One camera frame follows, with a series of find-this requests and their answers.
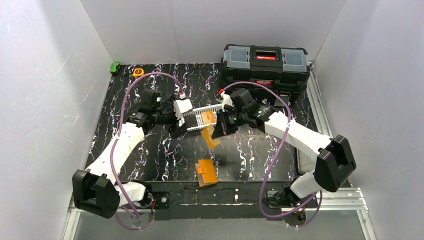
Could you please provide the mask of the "white plastic basket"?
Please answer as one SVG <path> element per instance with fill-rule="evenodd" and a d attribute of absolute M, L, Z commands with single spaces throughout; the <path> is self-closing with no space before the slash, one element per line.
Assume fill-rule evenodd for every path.
<path fill-rule="evenodd" d="M 187 131 L 193 132 L 193 131 L 204 129 L 209 125 L 216 125 L 218 121 L 217 111 L 220 109 L 221 109 L 221 104 L 214 104 L 214 105 L 194 108 L 191 112 L 185 113 L 183 116 L 184 116 L 185 123 L 187 125 Z M 201 113 L 205 111 L 214 112 L 216 123 L 207 124 L 207 125 L 203 123 Z"/>

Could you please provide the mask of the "orange credit card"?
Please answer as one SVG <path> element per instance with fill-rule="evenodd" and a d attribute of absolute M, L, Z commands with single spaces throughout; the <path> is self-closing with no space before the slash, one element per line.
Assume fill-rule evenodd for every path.
<path fill-rule="evenodd" d="M 207 127 L 203 128 L 200 133 L 209 149 L 213 149 L 216 146 L 221 144 L 221 141 L 218 138 L 213 139 L 212 134 L 215 130 L 214 125 L 208 125 Z"/>

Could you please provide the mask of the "orange leather card holder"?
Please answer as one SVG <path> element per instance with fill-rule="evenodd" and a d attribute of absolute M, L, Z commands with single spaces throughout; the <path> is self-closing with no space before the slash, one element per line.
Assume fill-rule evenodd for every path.
<path fill-rule="evenodd" d="M 199 159 L 195 164 L 195 171 L 200 187 L 218 183 L 216 168 L 211 159 Z"/>

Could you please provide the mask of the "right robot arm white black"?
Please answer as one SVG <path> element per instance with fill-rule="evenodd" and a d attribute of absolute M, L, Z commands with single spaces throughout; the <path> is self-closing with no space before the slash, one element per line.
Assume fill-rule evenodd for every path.
<path fill-rule="evenodd" d="M 221 89 L 217 100 L 222 107 L 216 112 L 212 139 L 234 134 L 240 126 L 248 125 L 284 140 L 315 163 L 312 171 L 298 176 L 284 190 L 267 197 L 274 206 L 295 206 L 320 190 L 334 193 L 357 168 L 350 143 L 340 134 L 330 137 L 289 120 L 281 109 L 256 102 L 245 88 L 231 94 Z"/>

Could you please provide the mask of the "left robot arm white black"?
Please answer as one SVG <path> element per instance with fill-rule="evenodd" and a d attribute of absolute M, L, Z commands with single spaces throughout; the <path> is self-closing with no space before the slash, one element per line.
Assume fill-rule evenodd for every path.
<path fill-rule="evenodd" d="M 145 183 L 122 183 L 119 172 L 135 147 L 156 125 L 168 128 L 171 138 L 177 138 L 187 130 L 184 114 L 193 109 L 184 93 L 171 94 L 154 89 L 142 92 L 138 102 L 124 107 L 123 120 L 116 135 L 84 170 L 76 170 L 72 176 L 73 201 L 76 208 L 111 218 L 119 207 L 144 202 L 149 189 Z"/>

